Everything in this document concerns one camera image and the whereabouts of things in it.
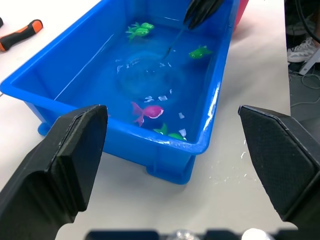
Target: screwdriver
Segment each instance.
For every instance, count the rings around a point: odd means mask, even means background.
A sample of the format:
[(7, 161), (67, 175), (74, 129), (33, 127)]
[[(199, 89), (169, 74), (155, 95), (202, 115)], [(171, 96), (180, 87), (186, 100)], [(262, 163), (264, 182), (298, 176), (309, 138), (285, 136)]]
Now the screwdriver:
[(36, 19), (30, 22), (27, 26), (21, 28), (20, 30), (13, 32), (9, 35), (0, 37), (0, 51), (8, 51), (13, 45), (26, 40), (36, 33), (38, 33), (42, 28), (43, 24), (40, 20)]

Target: tub wall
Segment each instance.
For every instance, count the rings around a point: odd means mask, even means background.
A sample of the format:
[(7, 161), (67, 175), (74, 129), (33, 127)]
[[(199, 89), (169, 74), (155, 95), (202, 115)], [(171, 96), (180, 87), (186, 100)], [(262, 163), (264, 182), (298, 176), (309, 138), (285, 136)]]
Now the tub wall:
[[(33, 76), (14, 81), (15, 87), (28, 92), (54, 99), (76, 76), (84, 65), (96, 54), (99, 48), (113, 34), (123, 32), (127, 21), (133, 15), (127, 15), (125, 0), (102, 1), (98, 4), (97, 13), (89, 15), (74, 31), (69, 32), (68, 40), (61, 40), (44, 55), (32, 68)], [(34, 90), (26, 86), (33, 81)]]

